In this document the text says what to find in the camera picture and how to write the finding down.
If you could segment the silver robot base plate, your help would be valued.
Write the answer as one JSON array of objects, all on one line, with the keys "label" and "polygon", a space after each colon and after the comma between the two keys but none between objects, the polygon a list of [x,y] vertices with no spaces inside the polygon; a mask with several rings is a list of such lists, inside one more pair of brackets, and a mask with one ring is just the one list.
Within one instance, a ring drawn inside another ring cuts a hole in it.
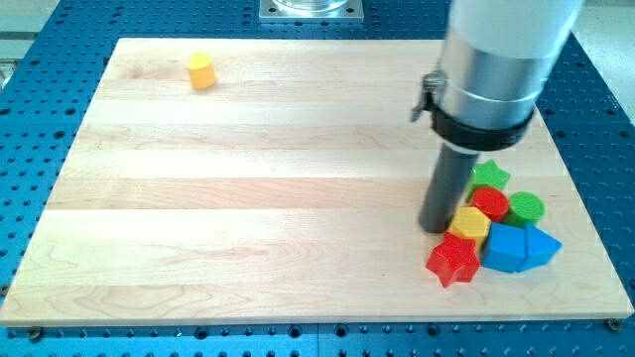
[{"label": "silver robot base plate", "polygon": [[260,0],[260,23],[361,23],[362,0]]}]

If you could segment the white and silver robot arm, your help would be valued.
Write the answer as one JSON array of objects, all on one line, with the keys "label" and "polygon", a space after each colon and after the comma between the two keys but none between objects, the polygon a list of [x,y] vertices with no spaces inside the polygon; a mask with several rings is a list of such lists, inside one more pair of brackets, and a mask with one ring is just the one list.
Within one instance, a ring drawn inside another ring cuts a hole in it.
[{"label": "white and silver robot arm", "polygon": [[453,0],[442,54],[411,119],[462,150],[515,145],[570,35],[582,0]]}]

